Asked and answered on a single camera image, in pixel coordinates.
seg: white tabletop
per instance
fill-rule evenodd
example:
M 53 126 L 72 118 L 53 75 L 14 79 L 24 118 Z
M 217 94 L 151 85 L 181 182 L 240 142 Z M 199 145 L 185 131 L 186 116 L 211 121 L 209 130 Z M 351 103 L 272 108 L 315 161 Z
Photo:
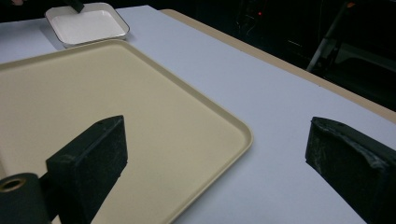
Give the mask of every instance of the white tabletop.
M 176 223 L 364 223 L 305 163 L 312 117 L 335 119 L 396 148 L 377 114 L 151 7 L 118 9 L 127 41 L 243 120 L 255 140 Z M 0 63 L 63 49 L 45 19 L 0 23 Z

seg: white table surface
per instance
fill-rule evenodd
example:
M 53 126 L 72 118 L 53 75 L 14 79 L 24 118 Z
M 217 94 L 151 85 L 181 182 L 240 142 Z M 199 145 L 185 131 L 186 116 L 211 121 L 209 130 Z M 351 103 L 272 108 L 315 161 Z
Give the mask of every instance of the white table surface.
M 396 148 L 396 125 L 151 7 L 118 9 L 127 41 L 243 120 L 254 143 L 176 223 L 364 223 L 305 163 L 312 117 Z M 64 49 L 45 19 L 0 23 L 0 63 Z

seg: white tray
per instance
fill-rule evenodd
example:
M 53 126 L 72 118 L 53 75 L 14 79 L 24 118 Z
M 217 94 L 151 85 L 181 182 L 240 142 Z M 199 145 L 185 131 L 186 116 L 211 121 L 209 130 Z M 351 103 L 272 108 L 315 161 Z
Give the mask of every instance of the white tray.
M 53 7 L 46 12 L 58 39 L 70 48 L 110 38 L 123 39 L 129 26 L 114 8 L 106 3 L 85 4 L 80 13 L 71 7 Z
M 0 93 L 7 175 L 43 175 L 45 160 L 93 123 L 124 116 L 128 164 L 93 223 L 171 222 L 253 140 L 241 120 L 119 40 L 0 64 Z

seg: small white container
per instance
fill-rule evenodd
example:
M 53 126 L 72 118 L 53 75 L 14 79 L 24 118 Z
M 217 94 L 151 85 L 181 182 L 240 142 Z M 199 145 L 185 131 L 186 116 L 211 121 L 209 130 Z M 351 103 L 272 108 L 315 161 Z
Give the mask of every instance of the small white container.
M 105 39 L 124 39 L 128 24 L 106 3 L 85 4 L 80 13 L 71 7 L 53 7 L 46 12 L 58 39 L 66 48 Z

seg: black object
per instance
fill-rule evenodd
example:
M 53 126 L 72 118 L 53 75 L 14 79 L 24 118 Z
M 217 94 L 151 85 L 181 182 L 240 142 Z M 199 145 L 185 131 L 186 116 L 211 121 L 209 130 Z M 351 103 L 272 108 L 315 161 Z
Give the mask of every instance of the black object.
M 81 10 L 84 8 L 84 4 L 82 4 L 78 0 L 64 0 L 64 2 L 78 13 L 81 12 Z
M 0 181 L 0 220 L 47 224 L 59 215 L 63 224 L 91 223 L 127 160 L 123 116 L 96 122 L 47 159 L 39 182 L 34 174 Z
M 396 220 L 396 151 L 343 123 L 312 118 L 306 162 L 367 223 Z

